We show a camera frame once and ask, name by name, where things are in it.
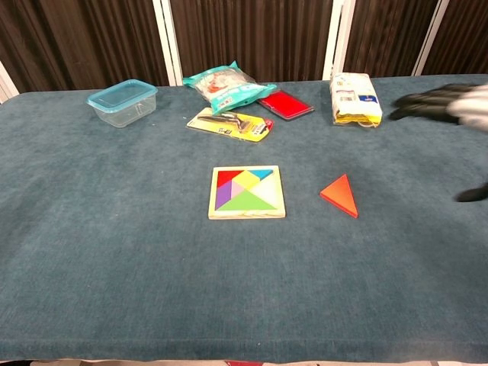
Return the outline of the white yellow food packet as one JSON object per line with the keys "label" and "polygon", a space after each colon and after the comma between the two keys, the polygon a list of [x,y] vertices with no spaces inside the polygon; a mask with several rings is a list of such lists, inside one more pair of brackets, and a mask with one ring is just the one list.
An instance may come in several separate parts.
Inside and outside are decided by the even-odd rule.
{"label": "white yellow food packet", "polygon": [[330,79],[329,90],[334,124],[357,124],[364,128],[380,126],[383,113],[368,74],[337,72]]}

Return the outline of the wooden tangram tray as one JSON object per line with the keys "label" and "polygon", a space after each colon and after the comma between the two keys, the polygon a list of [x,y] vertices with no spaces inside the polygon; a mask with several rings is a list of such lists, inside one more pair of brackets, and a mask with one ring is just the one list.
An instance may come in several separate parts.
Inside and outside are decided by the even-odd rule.
{"label": "wooden tangram tray", "polygon": [[[275,207],[275,210],[215,210],[217,174],[219,170],[272,169],[274,172],[250,190],[252,194]],[[281,219],[286,217],[281,174],[276,165],[247,165],[215,167],[212,172],[208,218],[211,220]]]}

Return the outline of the clear container blue lid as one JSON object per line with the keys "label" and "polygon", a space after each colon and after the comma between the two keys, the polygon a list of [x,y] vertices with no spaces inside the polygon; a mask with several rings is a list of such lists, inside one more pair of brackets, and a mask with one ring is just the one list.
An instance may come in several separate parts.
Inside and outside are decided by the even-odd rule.
{"label": "clear container blue lid", "polygon": [[156,109],[157,87],[128,79],[90,95],[86,104],[98,117],[116,128],[124,128]]}

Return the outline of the red triangle tangram piece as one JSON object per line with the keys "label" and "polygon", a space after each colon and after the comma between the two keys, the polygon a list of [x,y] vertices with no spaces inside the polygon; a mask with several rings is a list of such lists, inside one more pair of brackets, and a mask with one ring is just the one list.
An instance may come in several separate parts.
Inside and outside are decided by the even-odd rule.
{"label": "red triangle tangram piece", "polygon": [[217,174],[217,187],[219,188],[225,185],[240,173],[242,173],[242,170],[219,170]]}

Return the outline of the teal snack bag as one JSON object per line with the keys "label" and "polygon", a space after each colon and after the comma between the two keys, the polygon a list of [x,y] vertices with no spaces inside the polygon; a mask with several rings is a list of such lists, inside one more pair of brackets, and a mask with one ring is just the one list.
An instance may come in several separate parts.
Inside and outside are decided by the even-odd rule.
{"label": "teal snack bag", "polygon": [[278,90],[275,84],[258,84],[239,68],[236,61],[183,78],[182,83],[198,91],[210,103],[212,115],[267,98]]}

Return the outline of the teal table cloth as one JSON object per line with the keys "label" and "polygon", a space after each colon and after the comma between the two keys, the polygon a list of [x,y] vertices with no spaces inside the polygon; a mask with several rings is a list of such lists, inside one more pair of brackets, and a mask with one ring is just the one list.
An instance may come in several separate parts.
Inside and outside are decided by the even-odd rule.
{"label": "teal table cloth", "polygon": [[[0,360],[488,361],[488,133],[311,114],[260,143],[192,130],[164,87],[128,127],[89,91],[0,104]],[[286,217],[211,220],[215,167],[276,165]],[[319,195],[348,176],[358,218]]]}

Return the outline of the white screen frame post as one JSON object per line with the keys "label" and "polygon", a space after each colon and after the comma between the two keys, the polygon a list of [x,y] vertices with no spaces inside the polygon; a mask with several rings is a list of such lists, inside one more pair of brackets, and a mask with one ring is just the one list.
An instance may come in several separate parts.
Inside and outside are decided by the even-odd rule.
{"label": "white screen frame post", "polygon": [[11,76],[8,74],[7,69],[0,61],[0,104],[17,95],[19,95],[19,91],[11,79]]}
{"label": "white screen frame post", "polygon": [[152,0],[170,86],[183,86],[181,60],[170,0]]}
{"label": "white screen frame post", "polygon": [[356,0],[333,0],[326,41],[322,80],[330,80],[342,72],[348,50],[349,36],[355,12]]}
{"label": "white screen frame post", "polygon": [[419,76],[422,74],[449,3],[450,0],[437,0],[435,10],[432,13],[432,18],[411,72],[411,76]]}

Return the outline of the brown pleated screen panel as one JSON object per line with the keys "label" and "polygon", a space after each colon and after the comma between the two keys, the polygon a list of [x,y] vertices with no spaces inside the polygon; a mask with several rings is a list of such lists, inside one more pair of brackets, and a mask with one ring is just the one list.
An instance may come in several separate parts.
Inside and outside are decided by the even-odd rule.
{"label": "brown pleated screen panel", "polygon": [[408,76],[438,0],[355,0],[343,70],[373,77]]}
{"label": "brown pleated screen panel", "polygon": [[237,62],[258,82],[320,80],[333,0],[170,0],[182,75]]}
{"label": "brown pleated screen panel", "polygon": [[488,0],[449,0],[422,73],[488,73]]}
{"label": "brown pleated screen panel", "polygon": [[0,62],[20,93],[169,83],[152,0],[0,0]]}

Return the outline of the orange triangle piece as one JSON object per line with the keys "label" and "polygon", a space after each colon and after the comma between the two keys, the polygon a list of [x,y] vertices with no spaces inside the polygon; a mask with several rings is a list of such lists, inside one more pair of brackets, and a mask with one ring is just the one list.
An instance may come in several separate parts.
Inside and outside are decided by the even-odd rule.
{"label": "orange triangle piece", "polygon": [[328,201],[351,217],[358,218],[358,208],[346,174],[341,175],[334,182],[326,186],[321,190],[319,195],[322,199]]}

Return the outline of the purple parallelogram tangram piece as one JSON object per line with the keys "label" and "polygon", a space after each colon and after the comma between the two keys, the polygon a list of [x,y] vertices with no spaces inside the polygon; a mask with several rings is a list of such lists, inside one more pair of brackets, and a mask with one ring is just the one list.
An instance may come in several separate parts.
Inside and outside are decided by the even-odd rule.
{"label": "purple parallelogram tangram piece", "polygon": [[232,183],[233,181],[227,181],[225,184],[217,188],[216,200],[215,200],[215,210],[218,210],[226,202],[230,201],[232,198]]}

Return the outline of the yellow razor blister pack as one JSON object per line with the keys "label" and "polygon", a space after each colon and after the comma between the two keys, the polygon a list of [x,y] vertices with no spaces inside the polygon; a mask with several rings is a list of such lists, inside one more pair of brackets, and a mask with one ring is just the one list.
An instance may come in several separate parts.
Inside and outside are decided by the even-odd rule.
{"label": "yellow razor blister pack", "polygon": [[204,108],[186,125],[193,130],[228,136],[233,139],[258,143],[266,138],[274,127],[268,118],[248,114],[223,112],[212,115],[211,108]]}

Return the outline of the red flat case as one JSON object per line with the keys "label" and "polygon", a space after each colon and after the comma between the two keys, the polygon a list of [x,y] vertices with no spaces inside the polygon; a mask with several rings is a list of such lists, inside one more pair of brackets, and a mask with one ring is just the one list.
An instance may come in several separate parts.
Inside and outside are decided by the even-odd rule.
{"label": "red flat case", "polygon": [[293,120],[314,111],[313,106],[282,90],[258,99],[258,103],[284,120]]}

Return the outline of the green wooden tangram triangle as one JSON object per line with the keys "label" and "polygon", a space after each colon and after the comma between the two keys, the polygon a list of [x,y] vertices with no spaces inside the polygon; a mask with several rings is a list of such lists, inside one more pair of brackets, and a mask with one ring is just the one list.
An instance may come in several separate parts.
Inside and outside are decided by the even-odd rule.
{"label": "green wooden tangram triangle", "polygon": [[217,210],[275,210],[275,207],[249,191],[242,191]]}

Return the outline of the yellow tangram piece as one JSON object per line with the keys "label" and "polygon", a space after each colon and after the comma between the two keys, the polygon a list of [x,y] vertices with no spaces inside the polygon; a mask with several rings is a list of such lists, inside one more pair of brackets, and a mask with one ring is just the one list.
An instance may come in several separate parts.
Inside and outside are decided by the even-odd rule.
{"label": "yellow tangram piece", "polygon": [[240,183],[246,190],[250,190],[262,180],[253,175],[250,170],[244,170],[242,173],[233,178],[234,181]]}

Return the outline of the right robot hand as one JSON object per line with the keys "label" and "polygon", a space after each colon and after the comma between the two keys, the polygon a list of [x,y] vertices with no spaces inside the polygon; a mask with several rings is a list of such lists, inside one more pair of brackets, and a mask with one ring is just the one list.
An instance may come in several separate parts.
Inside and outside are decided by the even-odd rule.
{"label": "right robot hand", "polygon": [[393,103],[391,120],[424,117],[488,133],[488,83],[447,84],[418,94],[405,95]]}

